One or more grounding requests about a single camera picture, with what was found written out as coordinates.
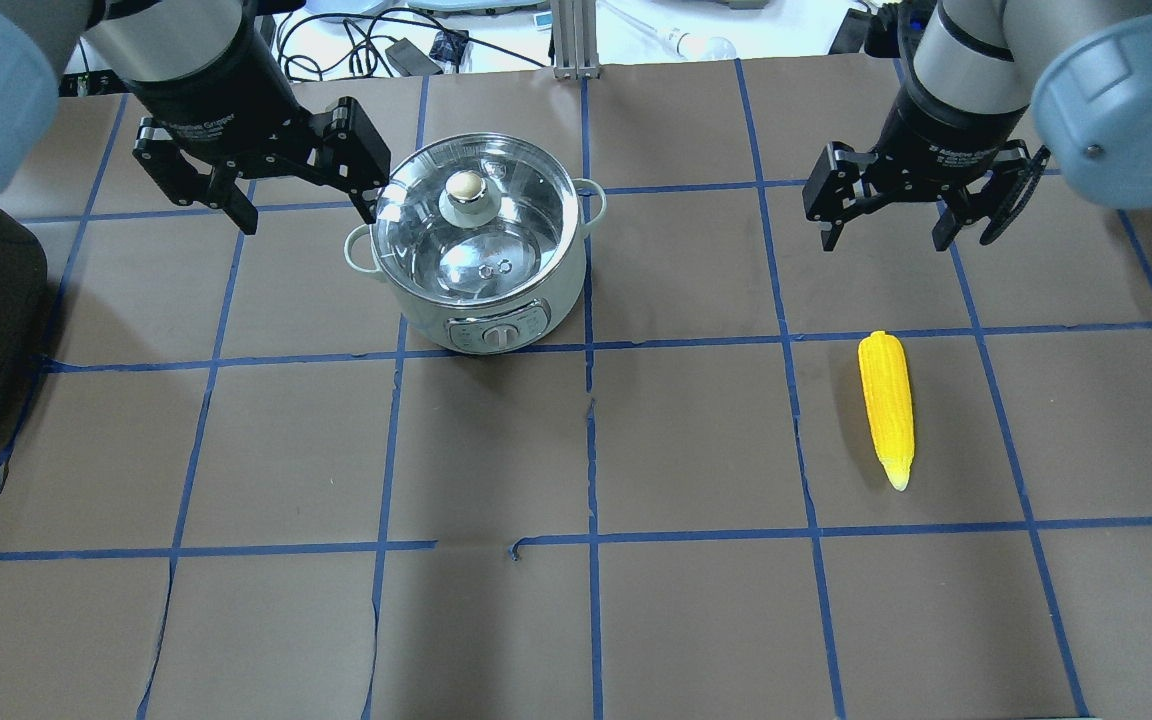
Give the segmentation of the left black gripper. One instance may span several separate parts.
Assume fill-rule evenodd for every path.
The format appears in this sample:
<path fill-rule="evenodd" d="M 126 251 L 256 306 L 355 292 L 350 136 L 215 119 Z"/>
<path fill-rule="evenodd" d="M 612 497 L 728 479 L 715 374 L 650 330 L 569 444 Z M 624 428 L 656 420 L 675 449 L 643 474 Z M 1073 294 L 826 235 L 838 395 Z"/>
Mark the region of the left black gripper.
<path fill-rule="evenodd" d="M 166 199 L 223 211 L 238 232 L 255 234 L 259 211 L 225 160 L 262 149 L 282 131 L 288 173 L 329 187 L 351 200 L 364 223 L 376 223 L 379 195 L 391 182 L 391 149 L 356 97 L 308 113 L 279 70 L 270 46 L 241 24 L 219 58 L 177 79 L 124 78 L 145 106 L 132 156 Z M 223 162 L 202 173 L 185 159 Z"/>

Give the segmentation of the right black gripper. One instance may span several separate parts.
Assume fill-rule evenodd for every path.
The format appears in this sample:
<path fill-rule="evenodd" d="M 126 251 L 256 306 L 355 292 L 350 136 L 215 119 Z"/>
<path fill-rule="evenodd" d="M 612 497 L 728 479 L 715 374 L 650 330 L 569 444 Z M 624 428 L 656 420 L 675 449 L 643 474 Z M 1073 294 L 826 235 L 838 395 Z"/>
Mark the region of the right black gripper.
<path fill-rule="evenodd" d="M 896 202 L 937 199 L 943 210 L 931 232 L 934 250 L 950 249 L 980 220 L 979 245 L 992 245 L 1032 199 L 1051 160 L 1047 146 L 1029 152 L 1024 141 L 1007 142 L 1024 109 L 973 113 L 919 85 L 899 88 L 872 152 L 827 143 L 814 161 L 803 205 L 805 218 L 819 225 L 823 250 L 835 250 L 854 219 Z M 986 183 L 970 191 L 968 183 L 979 177 Z"/>

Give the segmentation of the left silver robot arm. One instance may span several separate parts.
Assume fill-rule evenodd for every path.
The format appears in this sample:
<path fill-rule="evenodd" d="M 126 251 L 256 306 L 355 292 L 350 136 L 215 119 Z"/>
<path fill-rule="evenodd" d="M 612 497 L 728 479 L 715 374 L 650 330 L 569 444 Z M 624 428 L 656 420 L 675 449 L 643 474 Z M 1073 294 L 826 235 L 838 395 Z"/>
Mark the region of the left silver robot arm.
<path fill-rule="evenodd" d="M 0 194 L 58 111 L 65 68 L 88 41 L 145 118 L 132 156 L 166 199 L 223 211 L 252 234 L 238 179 L 334 188 L 365 222 L 391 150 L 361 103 L 303 108 L 247 1 L 0 1 Z"/>

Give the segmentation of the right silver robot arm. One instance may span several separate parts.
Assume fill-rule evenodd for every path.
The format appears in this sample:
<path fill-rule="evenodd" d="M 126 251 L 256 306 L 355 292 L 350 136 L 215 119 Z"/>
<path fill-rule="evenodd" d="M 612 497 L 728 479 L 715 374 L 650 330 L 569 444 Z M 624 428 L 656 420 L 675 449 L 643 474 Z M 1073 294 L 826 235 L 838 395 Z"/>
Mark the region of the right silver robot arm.
<path fill-rule="evenodd" d="M 1085 200 L 1152 209 L 1152 1 L 902 1 L 874 20 L 902 79 L 867 151 L 828 143 L 803 190 L 824 251 L 893 204 L 940 204 L 945 251 L 990 245 L 1058 162 Z"/>

